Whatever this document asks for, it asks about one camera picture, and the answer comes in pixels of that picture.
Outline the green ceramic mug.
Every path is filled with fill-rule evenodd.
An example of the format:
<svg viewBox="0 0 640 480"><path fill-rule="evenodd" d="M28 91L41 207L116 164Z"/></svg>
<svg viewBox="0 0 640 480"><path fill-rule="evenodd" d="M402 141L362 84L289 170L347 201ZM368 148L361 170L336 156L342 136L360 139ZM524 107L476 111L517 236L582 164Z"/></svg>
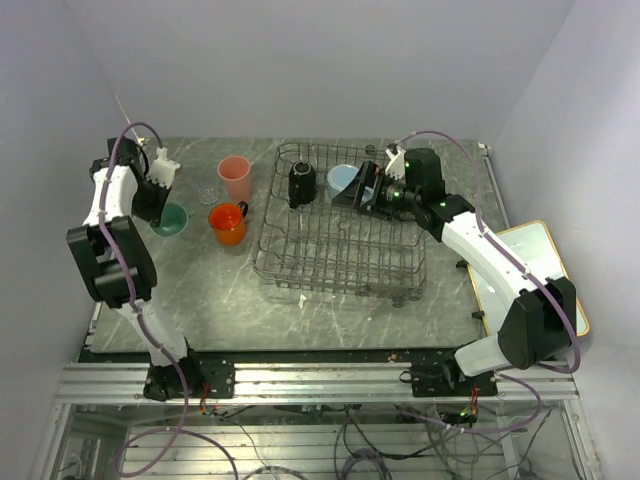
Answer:
<svg viewBox="0 0 640 480"><path fill-rule="evenodd" d="M166 203L160 220L152 225L152 231L160 237L168 238L181 234L189 223L187 211L175 203Z"/></svg>

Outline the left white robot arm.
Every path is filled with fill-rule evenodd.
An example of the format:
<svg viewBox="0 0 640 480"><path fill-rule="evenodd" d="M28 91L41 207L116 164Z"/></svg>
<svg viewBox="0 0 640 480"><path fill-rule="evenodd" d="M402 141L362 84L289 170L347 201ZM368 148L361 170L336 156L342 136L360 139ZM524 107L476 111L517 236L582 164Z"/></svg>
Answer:
<svg viewBox="0 0 640 480"><path fill-rule="evenodd" d="M166 401L201 393L205 376L188 340L152 293L157 270L134 221L157 227L181 166L163 147L148 159L128 137L110 138L109 155L94 161L89 214L68 230L67 245L91 298L126 319L149 353L145 398Z"/></svg>

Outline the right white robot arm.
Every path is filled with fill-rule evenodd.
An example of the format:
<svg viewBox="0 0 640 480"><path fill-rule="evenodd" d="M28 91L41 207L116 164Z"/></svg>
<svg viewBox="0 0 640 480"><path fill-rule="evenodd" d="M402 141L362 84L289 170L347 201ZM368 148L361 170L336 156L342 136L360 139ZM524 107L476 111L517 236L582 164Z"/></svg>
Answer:
<svg viewBox="0 0 640 480"><path fill-rule="evenodd" d="M465 394L476 376L544 366L577 345L577 295L565 276L539 279L484 223L478 205L447 192L440 157L430 148L390 146L389 163L366 161L331 200L363 214L412 215L437 242L461 256L494 288L506 308L498 330L457 348L440 373L450 394Z"/></svg>

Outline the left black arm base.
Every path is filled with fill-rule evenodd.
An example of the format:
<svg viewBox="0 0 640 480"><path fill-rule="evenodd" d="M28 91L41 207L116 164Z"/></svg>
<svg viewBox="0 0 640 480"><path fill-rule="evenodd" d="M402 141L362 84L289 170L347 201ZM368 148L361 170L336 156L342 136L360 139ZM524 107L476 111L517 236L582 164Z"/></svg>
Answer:
<svg viewBox="0 0 640 480"><path fill-rule="evenodd" d="M230 399L234 395L235 367L227 358L198 354L193 349L188 350L186 358L177 362L184 379L173 364L168 366L151 365L143 389L146 399L164 402L184 396L184 391L191 398Z"/></svg>

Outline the orange mug black handle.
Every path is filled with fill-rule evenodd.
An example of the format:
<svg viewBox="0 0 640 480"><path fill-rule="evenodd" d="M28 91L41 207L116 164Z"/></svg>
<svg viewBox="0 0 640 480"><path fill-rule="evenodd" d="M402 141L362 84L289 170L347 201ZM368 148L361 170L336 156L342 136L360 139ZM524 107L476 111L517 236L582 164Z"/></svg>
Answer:
<svg viewBox="0 0 640 480"><path fill-rule="evenodd" d="M222 203L210 211L208 223L220 244L235 246L244 240L248 211L249 205L244 201L237 204Z"/></svg>

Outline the light blue mug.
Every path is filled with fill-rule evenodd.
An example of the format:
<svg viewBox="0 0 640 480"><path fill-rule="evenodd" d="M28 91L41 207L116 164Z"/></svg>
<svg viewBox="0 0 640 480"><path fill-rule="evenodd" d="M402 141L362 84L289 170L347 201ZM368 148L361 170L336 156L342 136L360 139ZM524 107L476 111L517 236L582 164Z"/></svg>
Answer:
<svg viewBox="0 0 640 480"><path fill-rule="evenodd" d="M354 196L341 197L340 194L356 178L359 168L354 165L340 164L332 167L326 175L326 192L328 199L342 206L352 206Z"/></svg>

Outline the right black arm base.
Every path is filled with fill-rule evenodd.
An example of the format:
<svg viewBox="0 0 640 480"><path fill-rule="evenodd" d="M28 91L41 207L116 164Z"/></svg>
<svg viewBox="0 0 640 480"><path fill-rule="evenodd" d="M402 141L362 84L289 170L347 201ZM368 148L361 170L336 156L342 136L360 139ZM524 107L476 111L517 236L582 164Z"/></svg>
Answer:
<svg viewBox="0 0 640 480"><path fill-rule="evenodd" d="M497 387L491 373L464 374L452 354L427 355L411 362L399 375L401 383L411 387L415 398L495 396Z"/></svg>

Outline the clear glass cup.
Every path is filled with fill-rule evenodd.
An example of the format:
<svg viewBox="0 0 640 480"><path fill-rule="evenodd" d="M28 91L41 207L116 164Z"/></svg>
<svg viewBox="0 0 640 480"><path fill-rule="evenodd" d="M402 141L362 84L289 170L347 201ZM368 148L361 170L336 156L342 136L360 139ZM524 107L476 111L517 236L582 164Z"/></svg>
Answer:
<svg viewBox="0 0 640 480"><path fill-rule="evenodd" d="M197 197L202 205L215 204L219 198L219 186L213 180L200 181L197 185Z"/></svg>

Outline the pink plastic tumbler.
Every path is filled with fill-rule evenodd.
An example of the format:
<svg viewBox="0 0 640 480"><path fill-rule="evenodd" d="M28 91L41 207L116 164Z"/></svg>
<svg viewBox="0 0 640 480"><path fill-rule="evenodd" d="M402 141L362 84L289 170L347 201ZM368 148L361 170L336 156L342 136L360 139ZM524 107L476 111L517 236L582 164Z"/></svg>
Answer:
<svg viewBox="0 0 640 480"><path fill-rule="evenodd" d="M229 156L219 163L218 174L234 202L250 201L252 184L248 159L238 155Z"/></svg>

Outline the black mug white interior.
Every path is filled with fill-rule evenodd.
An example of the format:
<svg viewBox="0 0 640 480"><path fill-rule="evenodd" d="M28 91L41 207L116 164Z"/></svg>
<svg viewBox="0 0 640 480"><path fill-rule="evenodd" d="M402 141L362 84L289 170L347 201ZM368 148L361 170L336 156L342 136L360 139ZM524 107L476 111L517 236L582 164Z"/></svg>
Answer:
<svg viewBox="0 0 640 480"><path fill-rule="evenodd" d="M289 206L296 209L316 198L316 171L307 161L295 162L288 174Z"/></svg>

